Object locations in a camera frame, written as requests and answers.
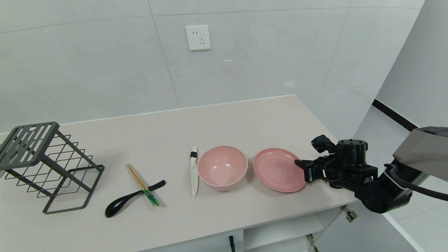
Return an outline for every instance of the countertop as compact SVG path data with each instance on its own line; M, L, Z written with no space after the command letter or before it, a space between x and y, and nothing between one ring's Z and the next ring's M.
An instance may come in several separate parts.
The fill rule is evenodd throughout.
M320 154L311 140L330 131L294 95L176 109L62 125L86 154L105 171L85 209L45 215L47 198L36 198L1 179L1 251L136 252L230 230L300 216L355 202L353 193L318 181L295 193L280 193L263 185L251 161L266 148L284 148L303 159ZM230 145L243 151L249 169L234 189L218 192L202 181L190 197L190 150ZM153 207L143 197L112 218L105 207L139 190L125 168L131 163L154 184L161 203Z

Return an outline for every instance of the black baseboard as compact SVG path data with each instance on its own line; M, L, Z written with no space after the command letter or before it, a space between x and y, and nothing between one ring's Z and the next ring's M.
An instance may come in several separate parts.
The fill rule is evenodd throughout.
M405 129L412 131L418 127L415 124L409 122L406 118L399 115L397 112L393 111L390 107L384 105L379 100L373 100L372 106L377 108L379 111L383 112L385 115L390 117L392 120L396 121L398 124L403 126Z

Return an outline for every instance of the cabinet hinge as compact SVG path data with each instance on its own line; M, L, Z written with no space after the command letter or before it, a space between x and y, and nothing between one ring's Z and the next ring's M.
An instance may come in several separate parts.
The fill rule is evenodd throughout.
M346 217L347 221L352 222L358 217L356 212L351 211L350 209L347 208L347 206L341 206L340 208L342 209L342 211L345 212L345 214L347 214L347 217Z
M316 245L314 244L314 237L313 237L313 235L312 234L306 235L306 238L310 242L310 245L313 248L313 251L314 252L320 252L319 248L316 247Z

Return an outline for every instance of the floor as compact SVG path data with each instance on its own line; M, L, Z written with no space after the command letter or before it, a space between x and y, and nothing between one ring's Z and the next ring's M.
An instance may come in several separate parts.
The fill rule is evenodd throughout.
M392 154L409 131L371 107L355 134L369 145L367 163L381 167L393 160ZM430 176L422 184L431 190L448 192L448 182ZM448 248L448 203L413 193L411 201L389 214L427 252L445 252Z

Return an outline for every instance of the cabinet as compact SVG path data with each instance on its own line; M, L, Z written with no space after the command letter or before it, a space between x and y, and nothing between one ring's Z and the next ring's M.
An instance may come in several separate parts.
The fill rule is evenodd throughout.
M372 213L361 203L345 211L329 209L151 252L232 252L229 236L235 252L424 252L387 213Z

